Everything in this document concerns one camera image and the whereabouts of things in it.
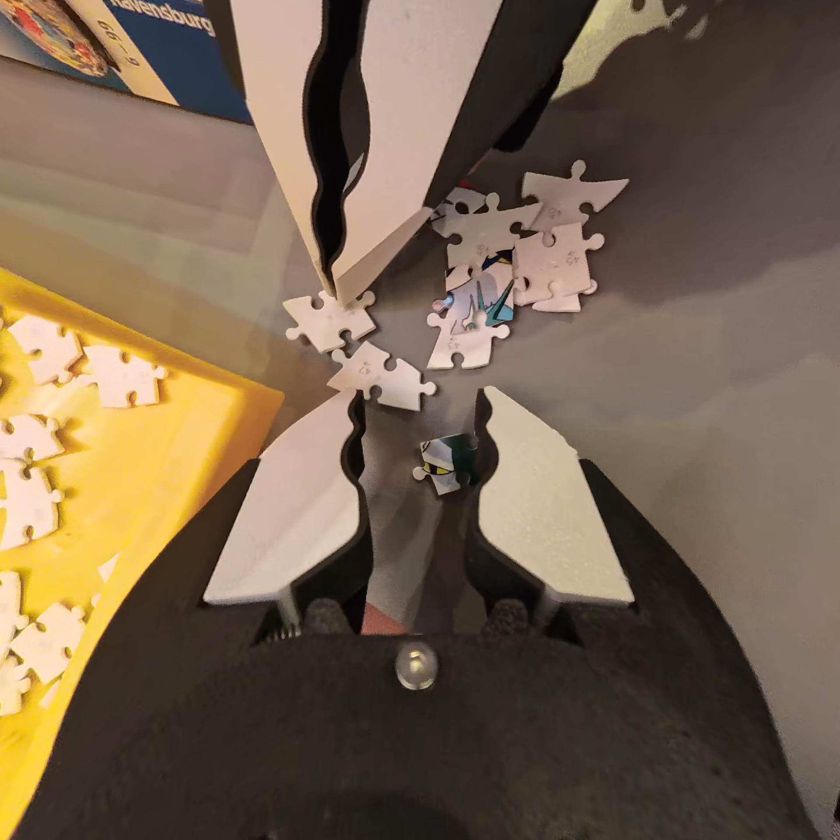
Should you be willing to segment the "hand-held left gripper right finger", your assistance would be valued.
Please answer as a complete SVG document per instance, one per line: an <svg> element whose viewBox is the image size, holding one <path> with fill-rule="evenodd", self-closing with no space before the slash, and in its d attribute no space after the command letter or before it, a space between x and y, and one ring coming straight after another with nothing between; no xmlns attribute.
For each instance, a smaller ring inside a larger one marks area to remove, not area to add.
<svg viewBox="0 0 840 840"><path fill-rule="evenodd" d="M466 575L486 616L510 607L527 625L551 629L574 607L633 607L631 583L566 437L493 385L476 394L474 431Z"/></svg>

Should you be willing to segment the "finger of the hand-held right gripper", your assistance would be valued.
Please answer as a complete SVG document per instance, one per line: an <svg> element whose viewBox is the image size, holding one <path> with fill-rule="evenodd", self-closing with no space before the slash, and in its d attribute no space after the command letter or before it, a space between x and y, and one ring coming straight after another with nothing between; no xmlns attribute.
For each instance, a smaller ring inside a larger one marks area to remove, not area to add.
<svg viewBox="0 0 840 840"><path fill-rule="evenodd" d="M230 2L250 116L324 289L338 296L343 242L344 71L340 8L322 1Z"/></svg>
<svg viewBox="0 0 840 840"><path fill-rule="evenodd" d="M374 1L360 71L370 141L343 201L336 296L359 297L425 224L452 129L500 10L499 1Z"/></svg>

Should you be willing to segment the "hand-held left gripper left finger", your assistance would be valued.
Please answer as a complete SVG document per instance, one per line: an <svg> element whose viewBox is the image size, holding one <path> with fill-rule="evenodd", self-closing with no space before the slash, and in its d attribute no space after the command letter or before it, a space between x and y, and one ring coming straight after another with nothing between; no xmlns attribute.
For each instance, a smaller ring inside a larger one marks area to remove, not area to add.
<svg viewBox="0 0 840 840"><path fill-rule="evenodd" d="M341 391L258 457L205 604L272 604L293 632L329 600L361 631L374 559L361 487L365 405L362 392Z"/></svg>

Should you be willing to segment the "black printed jigsaw piece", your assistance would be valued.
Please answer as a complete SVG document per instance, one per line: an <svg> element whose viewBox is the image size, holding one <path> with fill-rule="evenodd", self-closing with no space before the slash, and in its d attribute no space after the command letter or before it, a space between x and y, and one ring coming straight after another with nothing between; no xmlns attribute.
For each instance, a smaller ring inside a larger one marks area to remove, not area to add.
<svg viewBox="0 0 840 840"><path fill-rule="evenodd" d="M428 480L439 497L474 485L478 480L476 445L466 433L424 440L419 445L421 465L413 468L417 482Z"/></svg>

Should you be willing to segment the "yellow plastic bin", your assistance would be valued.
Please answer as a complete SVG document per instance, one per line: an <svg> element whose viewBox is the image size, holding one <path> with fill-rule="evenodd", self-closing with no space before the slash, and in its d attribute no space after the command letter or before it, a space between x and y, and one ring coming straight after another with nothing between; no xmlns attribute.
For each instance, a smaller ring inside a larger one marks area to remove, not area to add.
<svg viewBox="0 0 840 840"><path fill-rule="evenodd" d="M194 359L15 274L2 270L2 420L35 415L58 423L65 452L38 462L64 494L59 526L2 551L19 573L23 612L82 607L85 632L59 681L32 678L20 712L2 716L2 838L10 838L46 769L60 724L95 644L142 573L203 504L256 457L281 392ZM94 384L38 386L7 326L26 314L158 364L159 402L100 405Z"/></svg>

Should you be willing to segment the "pile of puzzle pieces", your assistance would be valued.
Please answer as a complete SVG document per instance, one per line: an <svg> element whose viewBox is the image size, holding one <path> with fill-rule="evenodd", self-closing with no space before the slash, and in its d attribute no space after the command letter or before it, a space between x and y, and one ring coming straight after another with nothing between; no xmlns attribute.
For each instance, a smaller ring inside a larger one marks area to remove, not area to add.
<svg viewBox="0 0 840 840"><path fill-rule="evenodd" d="M34 314L7 326L38 386L94 384L100 405L129 408L159 402L166 370L107 345L82 346L77 335ZM60 524L64 494L53 487L38 462L65 452L52 417L18 415L2 420L2 551L22 548L53 534ZM43 685L60 680L85 632L85 610L50 605L30 621L23 612L17 572L2 571L2 716L21 711L32 678Z"/></svg>

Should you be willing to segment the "blue puzzle box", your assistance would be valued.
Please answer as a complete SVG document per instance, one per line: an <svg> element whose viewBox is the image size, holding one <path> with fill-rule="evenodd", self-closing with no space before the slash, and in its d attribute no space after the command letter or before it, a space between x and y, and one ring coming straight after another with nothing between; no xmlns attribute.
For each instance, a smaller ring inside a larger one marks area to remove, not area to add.
<svg viewBox="0 0 840 840"><path fill-rule="evenodd" d="M252 124L208 5L2 1L1 55L99 88Z"/></svg>

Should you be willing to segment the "blue printed jigsaw piece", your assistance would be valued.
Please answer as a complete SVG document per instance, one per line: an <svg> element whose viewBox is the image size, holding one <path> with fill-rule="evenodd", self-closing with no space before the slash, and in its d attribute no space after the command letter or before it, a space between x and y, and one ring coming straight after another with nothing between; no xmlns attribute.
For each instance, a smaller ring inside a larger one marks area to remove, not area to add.
<svg viewBox="0 0 840 840"><path fill-rule="evenodd" d="M432 303L432 310L454 320L453 334L472 331L478 311L486 312L486 325L493 327L513 319L512 249L485 258L480 269L459 266L446 276L447 294Z"/></svg>

